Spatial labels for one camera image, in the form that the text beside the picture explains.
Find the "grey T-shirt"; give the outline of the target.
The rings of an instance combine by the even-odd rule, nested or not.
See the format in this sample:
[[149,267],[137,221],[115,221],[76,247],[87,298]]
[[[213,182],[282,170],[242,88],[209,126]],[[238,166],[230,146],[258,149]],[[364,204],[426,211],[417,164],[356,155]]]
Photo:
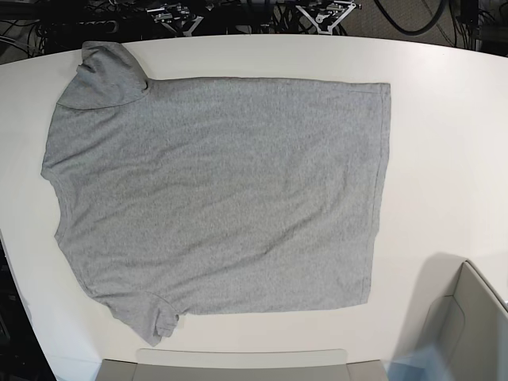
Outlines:
[[55,239],[87,296],[150,345],[186,314],[361,305],[390,129],[387,83],[154,80],[89,41],[41,167]]

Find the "beige chair back bottom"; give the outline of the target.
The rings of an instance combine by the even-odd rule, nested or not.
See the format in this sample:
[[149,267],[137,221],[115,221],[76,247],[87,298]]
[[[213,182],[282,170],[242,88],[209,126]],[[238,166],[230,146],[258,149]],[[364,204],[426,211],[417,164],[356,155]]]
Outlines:
[[343,349],[185,352],[140,349],[134,362],[104,359],[97,380],[387,380],[381,361],[348,363]]

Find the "beige partition panel right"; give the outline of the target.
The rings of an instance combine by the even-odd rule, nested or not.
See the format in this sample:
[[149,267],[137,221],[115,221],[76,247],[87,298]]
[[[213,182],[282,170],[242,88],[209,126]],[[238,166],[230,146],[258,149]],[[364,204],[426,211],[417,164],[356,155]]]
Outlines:
[[424,380],[507,379],[507,304],[473,263],[463,263],[425,332]]

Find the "silver bracket mount left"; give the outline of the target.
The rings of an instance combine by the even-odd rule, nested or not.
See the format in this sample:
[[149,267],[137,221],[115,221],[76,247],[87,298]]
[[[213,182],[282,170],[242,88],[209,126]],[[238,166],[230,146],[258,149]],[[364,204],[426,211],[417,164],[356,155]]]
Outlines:
[[203,20],[203,16],[192,13],[181,3],[163,4],[146,9],[146,12],[155,23],[161,24],[176,37],[192,37]]

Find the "silver bracket mount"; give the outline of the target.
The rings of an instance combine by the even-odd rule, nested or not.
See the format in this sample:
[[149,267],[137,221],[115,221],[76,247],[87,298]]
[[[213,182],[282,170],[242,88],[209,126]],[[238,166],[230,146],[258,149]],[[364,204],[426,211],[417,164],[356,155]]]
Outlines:
[[181,3],[163,4],[146,9],[146,12],[155,23],[161,24],[176,37],[192,37],[203,20],[203,16],[192,13]]
[[342,22],[362,5],[356,1],[298,1],[296,10],[311,24],[317,35],[339,36],[344,32]]

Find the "silver bracket mount right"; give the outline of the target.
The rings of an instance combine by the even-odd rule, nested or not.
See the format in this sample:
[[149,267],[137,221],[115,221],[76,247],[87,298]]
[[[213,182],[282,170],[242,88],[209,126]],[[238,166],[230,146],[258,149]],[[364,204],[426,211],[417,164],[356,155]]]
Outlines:
[[311,24],[317,35],[339,36],[344,32],[342,22],[362,5],[356,1],[298,1],[296,10]]

